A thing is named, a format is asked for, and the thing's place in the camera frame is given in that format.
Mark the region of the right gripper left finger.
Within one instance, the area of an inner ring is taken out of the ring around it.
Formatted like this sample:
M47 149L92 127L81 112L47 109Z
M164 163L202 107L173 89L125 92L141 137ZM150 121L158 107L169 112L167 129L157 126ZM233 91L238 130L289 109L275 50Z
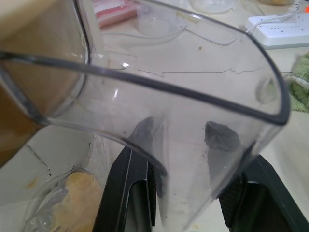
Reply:
M107 136L123 149L109 170L93 232L153 232L156 198L167 188L164 129L162 117L147 117L128 137Z

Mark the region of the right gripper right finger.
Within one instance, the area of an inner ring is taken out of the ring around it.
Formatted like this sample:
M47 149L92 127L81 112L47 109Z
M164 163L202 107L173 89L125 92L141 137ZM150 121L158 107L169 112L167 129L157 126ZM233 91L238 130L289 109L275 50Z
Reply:
M211 197L229 232L309 232L309 221L272 165L252 157L228 126L208 121L205 144Z

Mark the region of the clear blender jar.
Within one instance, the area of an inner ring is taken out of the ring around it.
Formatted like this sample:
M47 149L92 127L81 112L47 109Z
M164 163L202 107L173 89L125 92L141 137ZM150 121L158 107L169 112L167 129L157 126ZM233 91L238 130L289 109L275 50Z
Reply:
M285 125L289 99L270 57L250 35L214 19L170 6L188 21L178 36L136 38L137 16L93 35L96 54L76 104L40 129L0 168L0 232L23 232L38 190L74 167L96 175L103 190L123 145L147 117L164 121L167 188L156 198L164 231L183 232L214 199L205 144L208 121L235 131L255 157Z

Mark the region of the orange segment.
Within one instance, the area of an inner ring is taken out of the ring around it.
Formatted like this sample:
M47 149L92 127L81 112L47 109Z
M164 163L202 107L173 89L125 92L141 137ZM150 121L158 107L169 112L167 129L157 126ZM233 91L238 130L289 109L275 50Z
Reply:
M92 232L103 188L93 175L74 172L65 181L68 192L53 206L51 232Z

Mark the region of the wavy clear glass bowl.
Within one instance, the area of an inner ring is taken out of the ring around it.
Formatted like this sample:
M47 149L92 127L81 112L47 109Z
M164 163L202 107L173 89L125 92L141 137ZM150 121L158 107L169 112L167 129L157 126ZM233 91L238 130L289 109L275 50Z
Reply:
M98 180L95 174L79 167L74 167L72 170L48 180L28 205L23 232L51 232L53 228L52 208L55 204L60 203L68 193L65 190L65 181L74 172L88 173Z

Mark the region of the green cloth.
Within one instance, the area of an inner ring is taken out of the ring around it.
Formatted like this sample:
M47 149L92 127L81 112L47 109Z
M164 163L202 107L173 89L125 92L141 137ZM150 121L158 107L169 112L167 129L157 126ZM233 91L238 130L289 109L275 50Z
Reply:
M309 52L295 63L288 77L291 110L309 113Z

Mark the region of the clear plastic cup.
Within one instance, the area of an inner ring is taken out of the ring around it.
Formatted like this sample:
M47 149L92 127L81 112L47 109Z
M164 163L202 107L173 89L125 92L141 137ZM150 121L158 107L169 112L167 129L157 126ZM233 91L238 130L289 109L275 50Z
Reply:
M170 6L154 2L138 2L136 38L147 40L173 38L182 33L187 25L185 17Z

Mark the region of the white power strip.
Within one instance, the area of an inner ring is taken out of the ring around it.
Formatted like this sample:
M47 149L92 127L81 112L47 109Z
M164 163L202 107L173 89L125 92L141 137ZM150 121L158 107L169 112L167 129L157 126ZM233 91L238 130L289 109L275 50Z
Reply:
M297 14L290 22L272 20L253 28L250 34L266 50L309 47L309 13Z

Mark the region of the clear glass pitcher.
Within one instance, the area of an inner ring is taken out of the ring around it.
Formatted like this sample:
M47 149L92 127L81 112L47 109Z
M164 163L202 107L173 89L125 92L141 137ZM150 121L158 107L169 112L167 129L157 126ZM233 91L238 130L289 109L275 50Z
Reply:
M237 0L189 0L192 8L201 13L224 13L235 8Z

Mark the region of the glass bowl with orange pieces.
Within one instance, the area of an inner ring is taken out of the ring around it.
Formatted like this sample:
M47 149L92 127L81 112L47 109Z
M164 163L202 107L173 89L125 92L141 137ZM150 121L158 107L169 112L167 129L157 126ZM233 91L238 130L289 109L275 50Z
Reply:
M294 0L257 0L261 4L271 6L288 6L293 4Z

